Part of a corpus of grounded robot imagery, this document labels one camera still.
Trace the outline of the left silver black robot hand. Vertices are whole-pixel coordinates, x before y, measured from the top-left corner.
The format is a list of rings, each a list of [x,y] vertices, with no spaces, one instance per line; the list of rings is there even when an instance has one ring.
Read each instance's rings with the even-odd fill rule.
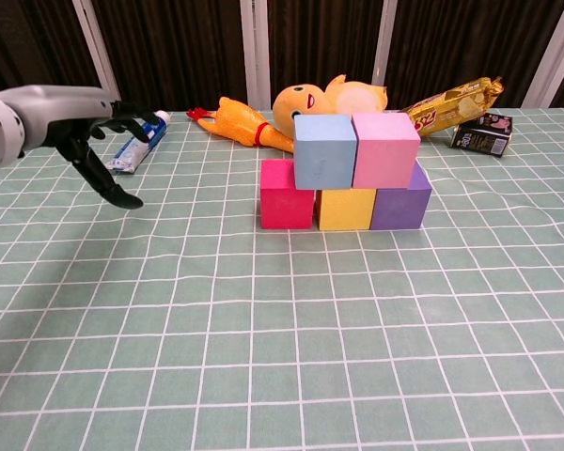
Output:
[[[95,86],[27,85],[0,91],[0,167],[36,148],[55,148],[108,203],[136,210],[143,201],[128,194],[110,175],[88,143],[103,139],[105,128],[130,132],[147,143],[141,118],[157,125],[160,118],[148,107],[120,101]]]

